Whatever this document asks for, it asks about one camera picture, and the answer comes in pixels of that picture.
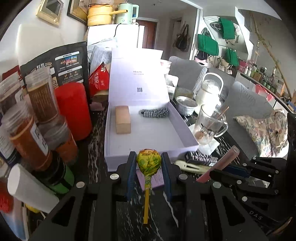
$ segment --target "yellow electric pot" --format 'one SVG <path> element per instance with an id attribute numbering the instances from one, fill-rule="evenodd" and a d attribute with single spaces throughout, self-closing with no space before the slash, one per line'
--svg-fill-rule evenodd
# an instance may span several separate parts
<path id="1" fill-rule="evenodd" d="M 113 7 L 111 5 L 95 5 L 89 8 L 89 13 L 87 16 L 87 25 L 104 25 L 112 23 L 112 15 L 119 13 L 127 13 L 128 10 L 119 10 L 113 11 Z"/>

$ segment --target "marble tabletop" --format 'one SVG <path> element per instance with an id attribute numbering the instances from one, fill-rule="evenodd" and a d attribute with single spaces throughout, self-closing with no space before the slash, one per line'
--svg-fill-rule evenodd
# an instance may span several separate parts
<path id="1" fill-rule="evenodd" d="M 75 175 L 75 182 L 99 183 L 110 176 L 104 161 L 104 135 L 107 118 L 107 110 L 91 113 L 93 123 L 92 133 L 83 141 L 77 142 L 79 147 L 78 161 L 71 167 Z M 228 133 L 217 139 L 219 147 L 212 154 L 216 157 L 223 156 L 235 141 Z M 240 150 L 239 157 L 235 163 L 246 161 L 247 157 Z M 181 203 L 167 202 L 164 187 L 158 187 L 151 191 L 149 221 L 143 225 L 144 193 L 140 187 L 138 178 L 135 177 L 135 186 L 131 201 L 117 203 L 117 233 L 118 240 L 130 241 L 179 241 L 181 232 L 179 227 L 183 220 L 183 205 Z M 31 232 L 36 228 L 38 217 L 31 224 Z M 90 226 L 89 240 L 92 240 L 92 225 Z"/>

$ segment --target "patterned pillow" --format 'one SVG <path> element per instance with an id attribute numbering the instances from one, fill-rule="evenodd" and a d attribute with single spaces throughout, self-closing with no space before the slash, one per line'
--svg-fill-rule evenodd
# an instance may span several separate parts
<path id="1" fill-rule="evenodd" d="M 267 119 L 250 116 L 237 116 L 234 119 L 249 133 L 261 157 L 276 157 L 288 145 L 288 122 L 282 112 L 275 111 Z"/>

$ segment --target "electric kettle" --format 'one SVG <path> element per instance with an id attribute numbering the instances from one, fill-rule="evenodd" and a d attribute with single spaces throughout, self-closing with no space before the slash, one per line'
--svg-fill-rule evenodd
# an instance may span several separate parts
<path id="1" fill-rule="evenodd" d="M 206 76 L 208 75 L 214 75 L 216 76 L 222 83 L 221 88 L 219 89 L 218 83 L 213 79 L 207 79 L 205 80 Z M 195 112 L 199 114 L 200 107 L 203 104 L 207 105 L 207 111 L 206 114 L 211 116 L 215 110 L 215 107 L 217 104 L 219 104 L 219 95 L 221 94 L 221 91 L 223 89 L 223 80 L 222 78 L 215 73 L 206 73 L 202 78 L 201 87 L 196 93 L 195 101 L 197 103 L 197 107 L 195 108 Z"/>

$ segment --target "glass cup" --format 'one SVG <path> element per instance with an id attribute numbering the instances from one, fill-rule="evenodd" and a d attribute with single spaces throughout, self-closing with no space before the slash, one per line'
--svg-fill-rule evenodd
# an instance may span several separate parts
<path id="1" fill-rule="evenodd" d="M 214 137 L 222 136 L 228 129 L 226 117 L 218 109 L 213 112 L 212 108 L 207 109 L 207 105 L 202 105 L 195 122 L 193 135 L 199 145 L 209 144 Z"/>

